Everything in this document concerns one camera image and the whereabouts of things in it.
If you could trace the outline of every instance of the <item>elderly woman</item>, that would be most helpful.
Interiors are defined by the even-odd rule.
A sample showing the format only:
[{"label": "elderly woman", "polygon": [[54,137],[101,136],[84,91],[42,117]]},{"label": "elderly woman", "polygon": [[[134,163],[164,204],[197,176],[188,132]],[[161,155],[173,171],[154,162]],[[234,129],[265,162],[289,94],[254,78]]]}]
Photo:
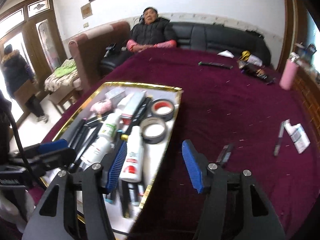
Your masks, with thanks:
[{"label": "elderly woman", "polygon": [[169,20],[158,17],[158,11],[148,7],[143,12],[143,21],[132,28],[127,48],[140,52],[148,48],[177,47],[177,37]]}]

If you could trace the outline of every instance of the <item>white tray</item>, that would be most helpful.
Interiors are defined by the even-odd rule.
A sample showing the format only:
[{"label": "white tray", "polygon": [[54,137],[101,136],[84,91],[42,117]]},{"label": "white tray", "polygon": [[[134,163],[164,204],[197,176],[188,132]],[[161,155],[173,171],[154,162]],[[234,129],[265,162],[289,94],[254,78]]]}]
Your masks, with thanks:
[{"label": "white tray", "polygon": [[[104,83],[98,90],[96,90],[88,100],[75,112],[75,114],[66,122],[66,124],[62,127],[59,133],[54,137],[53,140],[57,140],[59,138],[66,139],[67,141],[71,139],[72,132],[74,127],[78,124],[78,122],[83,118],[90,118],[94,115],[90,112],[91,106],[101,101],[105,98],[105,93],[110,91],[113,88],[118,86],[122,86],[125,88],[126,95],[132,92],[139,92],[139,91],[147,91],[147,96],[152,96],[152,100],[157,99],[167,99],[173,102],[175,106],[175,113],[172,120],[166,122],[167,125],[167,135],[165,139],[155,145],[145,144],[144,143],[144,159],[143,159],[143,176],[145,179],[145,184],[147,185],[145,194],[142,197],[139,206],[132,206],[130,208],[132,210],[132,216],[130,218],[123,218],[122,217],[122,209],[120,198],[117,193],[115,204],[111,204],[105,202],[108,217],[111,223],[113,230],[123,232],[124,234],[115,233],[117,239],[125,239],[126,235],[128,234],[134,225],[135,221],[138,219],[139,214],[144,207],[148,195],[152,189],[153,182],[157,176],[158,170],[164,158],[164,154],[167,150],[172,129],[174,123],[177,118],[178,109],[180,106],[181,95],[183,93],[181,88],[176,87],[167,87],[161,85],[152,85],[152,84],[144,84],[144,83],[130,83],[130,82],[107,82]],[[43,177],[43,179],[50,183],[56,174],[60,171],[60,169],[55,169],[50,171]],[[77,192],[77,209],[79,212],[83,214],[83,205],[82,205],[82,192]]]}]

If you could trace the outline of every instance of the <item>person in black jacket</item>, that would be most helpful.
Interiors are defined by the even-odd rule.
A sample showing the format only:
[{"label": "person in black jacket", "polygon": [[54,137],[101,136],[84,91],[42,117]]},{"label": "person in black jacket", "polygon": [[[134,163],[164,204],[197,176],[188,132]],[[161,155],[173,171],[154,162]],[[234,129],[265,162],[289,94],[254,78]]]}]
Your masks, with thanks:
[{"label": "person in black jacket", "polygon": [[140,52],[148,48],[177,47],[177,37],[169,20],[158,17],[158,11],[148,7],[143,12],[143,20],[131,30],[127,49]]},{"label": "person in black jacket", "polygon": [[[14,99],[16,92],[28,79],[33,82],[33,73],[26,63],[25,59],[20,55],[19,50],[12,50],[12,45],[8,45],[4,49],[4,57],[2,59],[2,71],[7,92]],[[33,95],[26,102],[25,106],[37,117],[37,122],[48,122],[48,115],[44,114],[40,101]]]}]

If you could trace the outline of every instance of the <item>metal bolt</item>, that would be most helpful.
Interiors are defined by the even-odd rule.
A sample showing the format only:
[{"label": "metal bolt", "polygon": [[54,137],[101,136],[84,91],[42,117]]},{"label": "metal bolt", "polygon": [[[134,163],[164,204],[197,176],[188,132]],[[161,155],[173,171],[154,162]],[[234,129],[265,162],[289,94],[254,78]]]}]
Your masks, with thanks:
[{"label": "metal bolt", "polygon": [[66,171],[59,171],[59,172],[58,172],[58,176],[59,176],[59,177],[63,177],[63,176],[65,176],[66,174],[67,174]]},{"label": "metal bolt", "polygon": [[249,170],[244,170],[244,171],[243,171],[243,175],[244,175],[244,176],[251,176],[251,171],[249,171]]},{"label": "metal bolt", "polygon": [[218,166],[217,166],[215,163],[210,163],[210,164],[208,165],[208,168],[209,168],[210,170],[216,170],[216,169],[218,168]]},{"label": "metal bolt", "polygon": [[93,168],[94,170],[98,170],[98,169],[100,169],[100,167],[101,167],[101,164],[100,164],[100,163],[95,163],[95,164],[92,165],[92,168]]}]

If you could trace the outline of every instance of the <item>roll of tape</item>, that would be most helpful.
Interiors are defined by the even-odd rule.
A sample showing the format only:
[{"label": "roll of tape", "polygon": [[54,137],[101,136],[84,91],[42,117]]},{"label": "roll of tape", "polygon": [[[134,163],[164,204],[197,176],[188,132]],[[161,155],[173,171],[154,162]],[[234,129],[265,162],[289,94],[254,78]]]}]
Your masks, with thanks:
[{"label": "roll of tape", "polygon": [[[167,113],[159,114],[157,110],[162,107],[168,107],[170,110]],[[171,101],[166,99],[158,99],[151,103],[150,106],[151,115],[163,119],[165,122],[170,121],[174,114],[174,105]]]},{"label": "roll of tape", "polygon": [[[153,124],[161,125],[164,128],[164,130],[159,135],[147,136],[145,134],[146,128],[150,125],[153,125]],[[142,138],[148,144],[157,144],[157,143],[163,141],[166,134],[167,134],[167,126],[165,125],[164,120],[162,120],[161,118],[158,118],[158,117],[146,118],[145,120],[143,120],[141,122],[140,127],[141,127]]]}]

